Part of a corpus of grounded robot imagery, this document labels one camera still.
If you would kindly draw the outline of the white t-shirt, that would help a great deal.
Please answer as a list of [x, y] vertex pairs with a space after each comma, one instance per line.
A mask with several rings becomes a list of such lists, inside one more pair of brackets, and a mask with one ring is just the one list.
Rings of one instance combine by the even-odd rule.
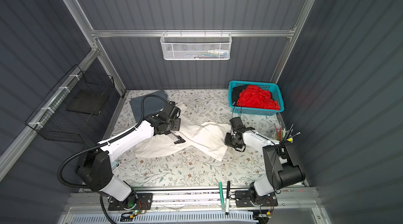
[[131, 149], [131, 152], [137, 158], [159, 158], [193, 146], [208, 156], [222, 161], [227, 151], [224, 139], [230, 131], [230, 125], [216, 122], [205, 122], [197, 125], [183, 115], [180, 118], [180, 130], [174, 133], [185, 139], [185, 143], [175, 145], [172, 134], [156, 135], [138, 143]]

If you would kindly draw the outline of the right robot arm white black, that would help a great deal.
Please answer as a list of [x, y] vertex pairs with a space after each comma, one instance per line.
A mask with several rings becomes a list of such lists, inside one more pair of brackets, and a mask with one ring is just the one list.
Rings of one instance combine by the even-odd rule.
[[290, 139], [276, 140], [263, 136], [253, 127], [246, 127], [240, 117], [230, 120], [230, 132], [226, 134], [224, 143], [238, 152], [251, 147], [263, 156], [265, 174], [250, 184], [246, 196], [236, 196], [238, 207], [249, 205], [277, 205], [274, 196], [284, 187], [305, 180], [299, 158]]

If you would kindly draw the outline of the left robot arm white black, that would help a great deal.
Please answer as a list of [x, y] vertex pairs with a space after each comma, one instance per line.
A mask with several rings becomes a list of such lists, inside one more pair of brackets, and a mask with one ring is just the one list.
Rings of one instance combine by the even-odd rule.
[[127, 200], [135, 194], [134, 189], [113, 174], [112, 163], [142, 141], [178, 131], [180, 114], [181, 110], [175, 102], [165, 103], [161, 111], [143, 116], [139, 125], [100, 142], [105, 144], [104, 147], [88, 151], [81, 159], [76, 174], [92, 191], [109, 195], [120, 202]]

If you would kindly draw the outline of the folded grey-blue t-shirt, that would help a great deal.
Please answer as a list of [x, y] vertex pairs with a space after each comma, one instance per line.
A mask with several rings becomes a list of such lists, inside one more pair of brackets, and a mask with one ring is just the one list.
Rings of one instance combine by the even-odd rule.
[[[152, 93], [152, 95], [157, 95], [166, 101], [168, 101], [168, 96], [163, 90], [156, 91]], [[130, 107], [132, 109], [132, 113], [134, 116], [134, 120], [137, 123], [141, 118], [141, 101], [143, 96], [132, 98], [130, 100]], [[156, 113], [157, 111], [164, 108], [165, 102], [158, 98], [146, 98], [144, 101], [144, 115], [147, 116], [149, 114]]]

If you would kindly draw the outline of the white pen cup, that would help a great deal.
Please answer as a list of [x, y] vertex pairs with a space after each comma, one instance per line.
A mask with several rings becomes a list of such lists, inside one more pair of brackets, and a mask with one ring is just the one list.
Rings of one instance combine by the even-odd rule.
[[293, 143], [294, 138], [300, 134], [301, 132], [293, 131], [293, 125], [289, 129], [275, 126], [275, 133], [273, 134], [273, 137], [279, 142]]

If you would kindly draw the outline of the red t-shirt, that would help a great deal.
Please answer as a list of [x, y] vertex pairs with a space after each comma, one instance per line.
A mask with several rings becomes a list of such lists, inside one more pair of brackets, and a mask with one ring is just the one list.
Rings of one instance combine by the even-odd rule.
[[272, 93], [256, 85], [248, 85], [240, 94], [236, 105], [247, 108], [280, 110], [279, 103], [272, 99]]

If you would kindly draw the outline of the black t-shirt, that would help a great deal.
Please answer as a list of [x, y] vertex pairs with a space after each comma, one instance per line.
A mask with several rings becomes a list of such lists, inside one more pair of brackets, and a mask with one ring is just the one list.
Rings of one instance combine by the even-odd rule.
[[248, 85], [241, 85], [241, 86], [235, 86], [232, 89], [232, 103], [231, 105], [235, 106], [238, 102], [240, 94], [248, 87]]

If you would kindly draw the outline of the green marker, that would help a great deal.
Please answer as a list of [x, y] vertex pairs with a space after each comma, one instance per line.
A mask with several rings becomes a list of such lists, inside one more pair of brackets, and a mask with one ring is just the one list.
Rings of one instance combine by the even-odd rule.
[[225, 200], [224, 200], [224, 192], [223, 192], [222, 182], [219, 182], [218, 186], [219, 186], [221, 210], [225, 211]]

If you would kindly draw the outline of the black marker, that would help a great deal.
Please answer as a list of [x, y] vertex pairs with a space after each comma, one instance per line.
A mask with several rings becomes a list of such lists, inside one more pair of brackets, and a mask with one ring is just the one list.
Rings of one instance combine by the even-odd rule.
[[229, 215], [230, 209], [230, 181], [227, 181], [227, 188], [226, 188], [226, 201], [225, 201], [225, 215]]

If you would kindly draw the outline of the teal plastic basket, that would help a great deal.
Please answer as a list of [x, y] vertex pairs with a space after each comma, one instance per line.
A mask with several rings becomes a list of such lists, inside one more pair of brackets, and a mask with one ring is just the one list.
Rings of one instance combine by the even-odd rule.
[[274, 116], [284, 111], [281, 91], [275, 83], [232, 80], [228, 100], [231, 110], [239, 114]]

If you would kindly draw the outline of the white bottle in mesh basket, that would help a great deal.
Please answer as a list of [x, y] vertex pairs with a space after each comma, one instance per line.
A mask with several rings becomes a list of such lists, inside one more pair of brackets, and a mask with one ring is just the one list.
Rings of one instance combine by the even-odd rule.
[[215, 50], [208, 50], [207, 53], [224, 57], [229, 54], [229, 50], [215, 49]]

